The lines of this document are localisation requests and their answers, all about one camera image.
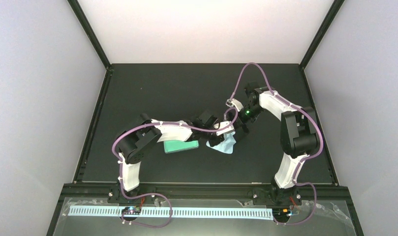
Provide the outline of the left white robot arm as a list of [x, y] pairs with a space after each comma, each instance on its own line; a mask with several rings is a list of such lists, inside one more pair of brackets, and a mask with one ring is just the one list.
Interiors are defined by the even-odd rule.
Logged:
[[142, 159], [156, 143], [206, 139], [213, 147], [224, 141], [224, 133], [233, 130], [230, 121], [218, 121], [208, 113], [179, 121], [160, 121], [141, 114], [133, 124], [138, 126], [124, 131], [112, 144], [112, 153], [120, 165], [118, 181], [126, 192], [139, 186]]

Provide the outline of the blue-grey glasses case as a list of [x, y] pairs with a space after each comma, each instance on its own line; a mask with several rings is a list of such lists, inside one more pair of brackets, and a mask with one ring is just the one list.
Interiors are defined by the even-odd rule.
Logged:
[[164, 141], [163, 143], [164, 152], [166, 154], [175, 153], [180, 151], [186, 151], [196, 149], [199, 147], [198, 141], [182, 142], [182, 141]]

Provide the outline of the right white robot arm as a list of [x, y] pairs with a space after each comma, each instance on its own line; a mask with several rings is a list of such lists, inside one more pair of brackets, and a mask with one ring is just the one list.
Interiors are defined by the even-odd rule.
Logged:
[[276, 188], [270, 192], [270, 197], [275, 205], [283, 206], [290, 200], [287, 189], [296, 185], [306, 159], [320, 151], [323, 144], [314, 109], [297, 106], [276, 90], [259, 87], [257, 83], [247, 84], [245, 93], [248, 97], [247, 105], [235, 98], [226, 101], [228, 107], [234, 107], [238, 111], [238, 118], [234, 123], [236, 128], [245, 128], [246, 123], [256, 121], [263, 111], [270, 112], [280, 121], [283, 158], [274, 176]]

